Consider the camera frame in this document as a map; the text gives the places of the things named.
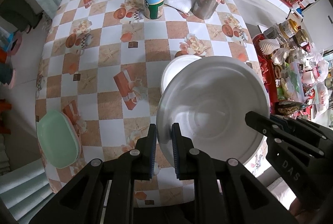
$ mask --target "white floor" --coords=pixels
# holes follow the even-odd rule
[[[286,14],[266,0],[234,0],[244,21],[251,25],[270,27],[285,20]],[[4,120],[12,134],[5,136],[6,152],[12,169],[30,163],[39,156],[35,126],[35,91],[39,60],[47,32],[40,23],[35,30],[24,34],[19,51],[11,58],[16,69],[16,85],[12,90],[0,87],[0,98],[13,107]]]
[[[1,85],[0,98],[12,104],[3,113],[11,135],[4,135],[11,169],[17,169],[40,158],[35,124],[35,92],[39,60],[47,32],[40,23],[29,34],[23,34],[18,52],[9,59],[16,69],[15,86],[11,90]]]

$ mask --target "wall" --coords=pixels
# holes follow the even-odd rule
[[[303,11],[303,23],[312,41],[319,49],[327,50],[333,45],[333,24],[328,16],[333,19],[333,7],[328,0],[317,0]]]

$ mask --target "white cloth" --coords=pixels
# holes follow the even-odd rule
[[[183,13],[188,13],[195,0],[164,0],[164,4],[169,5]]]

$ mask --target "white paper bowl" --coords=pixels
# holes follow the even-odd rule
[[[245,114],[269,118],[269,98],[259,76],[241,61],[222,56],[197,60],[181,70],[164,91],[156,126],[162,153],[174,166],[171,126],[194,147],[220,160],[236,158],[246,164],[264,136],[248,127]]]
[[[188,66],[190,63],[195,62],[197,60],[201,59],[201,57],[196,55],[181,55],[176,58],[174,58],[164,69],[162,77],[161,77],[161,83],[160,83],[160,91],[161,95],[164,93],[166,87],[171,82],[171,80],[186,66]]]

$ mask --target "checkered tablecloth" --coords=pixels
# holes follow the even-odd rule
[[[39,66],[44,82],[38,85],[36,124],[47,111],[62,111],[73,100],[85,123],[78,132],[82,153],[74,164],[56,169],[42,155],[54,192],[92,159],[115,159],[147,135],[149,124],[155,123],[162,71],[177,52],[238,58],[261,76],[251,37],[233,0],[222,1],[205,21],[168,6],[157,20],[137,20],[142,7],[143,0],[61,2]],[[134,93],[130,100],[114,80],[127,71],[132,78],[126,85]],[[134,108],[130,110],[124,100],[132,101]],[[156,150],[154,177],[135,182],[134,206],[193,200],[193,181],[176,179],[158,144]],[[264,144],[247,168],[255,173],[266,152]]]

